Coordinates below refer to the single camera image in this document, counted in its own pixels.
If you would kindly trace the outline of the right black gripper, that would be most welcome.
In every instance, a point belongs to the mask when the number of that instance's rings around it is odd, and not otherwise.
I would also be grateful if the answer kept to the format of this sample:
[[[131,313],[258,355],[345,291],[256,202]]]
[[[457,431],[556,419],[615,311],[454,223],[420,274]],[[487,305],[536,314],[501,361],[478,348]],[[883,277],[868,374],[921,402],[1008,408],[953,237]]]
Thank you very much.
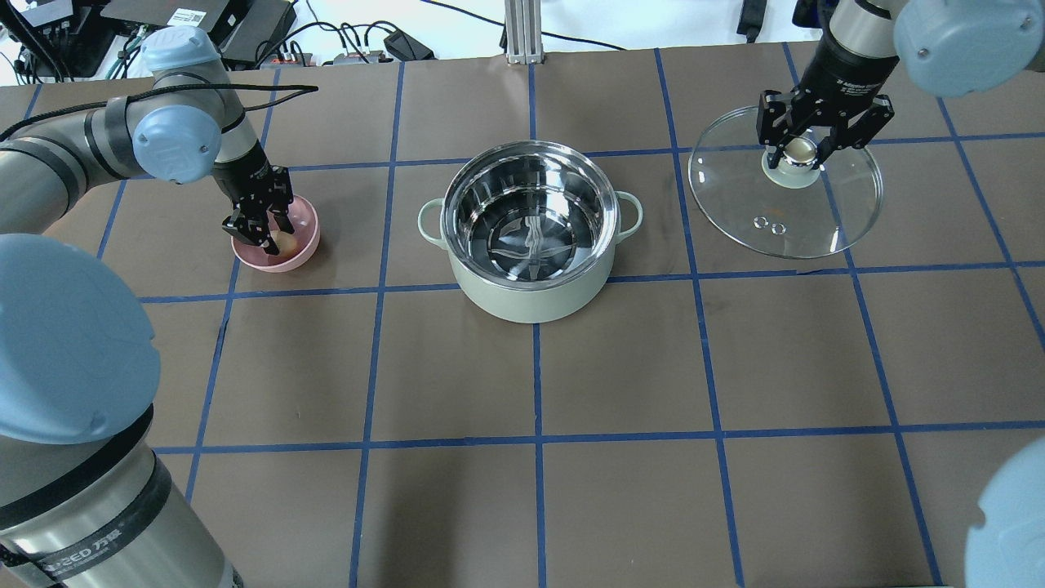
[[[810,127],[825,127],[817,142],[814,167],[841,149],[864,149],[892,121],[891,97],[876,94],[880,85],[799,83],[787,93],[765,90],[757,103],[758,142],[769,148],[767,167],[776,170],[784,150]]]

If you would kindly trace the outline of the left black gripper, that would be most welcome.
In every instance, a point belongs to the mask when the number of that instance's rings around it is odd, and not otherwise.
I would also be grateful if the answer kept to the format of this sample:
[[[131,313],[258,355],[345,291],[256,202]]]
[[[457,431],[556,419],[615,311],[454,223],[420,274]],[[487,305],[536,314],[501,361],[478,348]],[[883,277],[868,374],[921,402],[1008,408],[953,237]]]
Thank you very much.
[[[294,234],[294,225],[288,217],[294,198],[291,171],[268,163],[251,172],[235,170],[228,165],[220,171],[220,191],[233,206],[231,216],[225,217],[220,228],[247,246],[265,250],[273,246],[278,253],[272,233],[283,231]]]

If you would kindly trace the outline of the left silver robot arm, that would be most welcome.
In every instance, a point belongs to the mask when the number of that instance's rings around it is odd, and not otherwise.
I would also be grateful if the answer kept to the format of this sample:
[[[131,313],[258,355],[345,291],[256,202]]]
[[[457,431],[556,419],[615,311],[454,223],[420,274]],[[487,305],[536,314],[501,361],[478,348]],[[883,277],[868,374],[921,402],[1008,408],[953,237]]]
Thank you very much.
[[[272,165],[205,31],[146,38],[153,89],[2,134],[2,566],[30,587],[242,587],[146,442],[161,361],[140,301],[97,256],[46,237],[88,191],[216,179],[236,256],[314,255],[320,224]]]

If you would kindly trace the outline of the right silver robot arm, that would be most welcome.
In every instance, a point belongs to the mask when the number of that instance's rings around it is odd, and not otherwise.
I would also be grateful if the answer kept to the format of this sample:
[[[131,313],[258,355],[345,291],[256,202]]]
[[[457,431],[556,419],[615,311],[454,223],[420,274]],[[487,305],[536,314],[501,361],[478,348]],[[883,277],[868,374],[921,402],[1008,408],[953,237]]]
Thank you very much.
[[[794,23],[820,45],[788,93],[765,91],[754,130],[765,175],[802,189],[843,149],[863,149],[893,117],[881,92],[903,65],[931,96],[1007,83],[1043,52],[1041,1],[800,1]],[[1043,584],[1043,441],[1016,452],[983,488],[967,531],[967,587]]]

